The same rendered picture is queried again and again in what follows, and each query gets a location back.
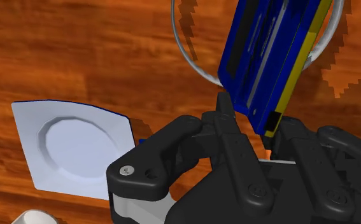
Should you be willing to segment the blue and yellow box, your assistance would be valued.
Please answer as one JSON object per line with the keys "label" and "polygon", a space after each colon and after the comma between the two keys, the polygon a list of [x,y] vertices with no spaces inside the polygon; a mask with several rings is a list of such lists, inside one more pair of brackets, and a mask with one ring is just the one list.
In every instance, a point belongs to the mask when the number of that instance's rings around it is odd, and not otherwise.
{"label": "blue and yellow box", "polygon": [[239,0],[218,68],[234,109],[273,137],[295,84],[334,35],[344,0]]}

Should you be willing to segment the white plate with blue rim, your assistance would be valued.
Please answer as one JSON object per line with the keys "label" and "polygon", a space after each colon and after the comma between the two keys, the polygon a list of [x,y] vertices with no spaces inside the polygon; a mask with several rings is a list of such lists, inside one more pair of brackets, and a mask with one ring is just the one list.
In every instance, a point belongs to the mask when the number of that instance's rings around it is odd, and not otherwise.
{"label": "white plate with blue rim", "polygon": [[127,116],[55,100],[11,109],[35,189],[108,199],[107,167],[135,146]]}

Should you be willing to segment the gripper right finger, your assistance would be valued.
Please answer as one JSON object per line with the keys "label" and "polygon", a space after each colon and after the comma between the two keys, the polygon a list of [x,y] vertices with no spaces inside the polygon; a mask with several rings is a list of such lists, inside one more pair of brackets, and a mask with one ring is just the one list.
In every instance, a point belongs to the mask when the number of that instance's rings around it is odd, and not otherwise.
{"label": "gripper right finger", "polygon": [[285,116],[264,144],[272,159],[295,162],[318,219],[361,219],[361,138]]}

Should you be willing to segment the white round object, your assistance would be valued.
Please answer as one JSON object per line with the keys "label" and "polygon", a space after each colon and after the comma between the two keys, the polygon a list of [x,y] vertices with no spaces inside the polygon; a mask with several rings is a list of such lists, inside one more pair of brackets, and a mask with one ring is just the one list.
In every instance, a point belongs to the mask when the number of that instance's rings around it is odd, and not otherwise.
{"label": "white round object", "polygon": [[11,224],[59,224],[59,222],[44,211],[30,209],[20,214]]}

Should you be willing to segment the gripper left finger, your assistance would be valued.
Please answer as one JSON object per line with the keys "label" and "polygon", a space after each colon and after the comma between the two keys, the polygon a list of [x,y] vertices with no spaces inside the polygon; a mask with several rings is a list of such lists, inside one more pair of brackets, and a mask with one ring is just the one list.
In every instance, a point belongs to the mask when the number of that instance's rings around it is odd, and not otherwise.
{"label": "gripper left finger", "polygon": [[230,96],[218,93],[216,109],[201,118],[181,115],[111,163],[108,191],[126,199],[158,201],[169,187],[209,157],[214,168],[228,167],[237,203],[248,215],[267,215],[274,194],[249,139],[242,134]]}

